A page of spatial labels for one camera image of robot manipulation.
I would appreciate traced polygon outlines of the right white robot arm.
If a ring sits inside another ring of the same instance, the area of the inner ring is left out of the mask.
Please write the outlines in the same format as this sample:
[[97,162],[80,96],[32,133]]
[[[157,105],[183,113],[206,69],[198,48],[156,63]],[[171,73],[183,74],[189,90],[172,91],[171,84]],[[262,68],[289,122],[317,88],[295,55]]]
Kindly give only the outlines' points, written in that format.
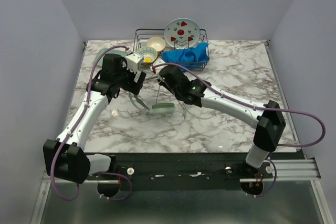
[[255,129],[253,144],[241,165],[242,173],[249,178],[260,172],[266,157],[277,148],[286,122],[280,106],[275,101],[263,104],[248,101],[220,91],[200,77],[189,80],[176,64],[162,63],[153,72],[177,100],[200,108],[213,109],[228,114]]

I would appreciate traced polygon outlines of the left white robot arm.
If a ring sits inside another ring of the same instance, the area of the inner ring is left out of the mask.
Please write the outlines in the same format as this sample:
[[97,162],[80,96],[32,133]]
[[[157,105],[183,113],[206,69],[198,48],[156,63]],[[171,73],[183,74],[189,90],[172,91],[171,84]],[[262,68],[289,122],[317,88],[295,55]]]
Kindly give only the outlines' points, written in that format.
[[84,100],[66,128],[55,140],[47,140],[43,153],[47,174],[78,184],[99,173],[104,179],[116,175],[112,157],[84,152],[88,136],[100,114],[120,90],[139,94],[146,74],[138,70],[143,56],[132,53],[125,57],[107,54],[101,70],[92,71]]

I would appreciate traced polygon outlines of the mint green headphones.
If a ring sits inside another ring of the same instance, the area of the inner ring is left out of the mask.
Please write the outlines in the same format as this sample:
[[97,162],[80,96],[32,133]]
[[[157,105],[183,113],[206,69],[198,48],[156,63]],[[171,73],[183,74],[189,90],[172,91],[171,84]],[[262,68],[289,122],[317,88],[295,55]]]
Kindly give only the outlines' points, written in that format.
[[139,111],[145,111],[150,114],[154,115],[170,115],[175,112],[175,104],[172,102],[168,103],[158,103],[158,97],[160,93],[160,87],[157,89],[156,94],[156,100],[155,104],[152,104],[151,107],[148,107],[141,98],[139,98],[137,95],[132,94],[129,92],[129,100],[132,103],[132,105],[138,109]]

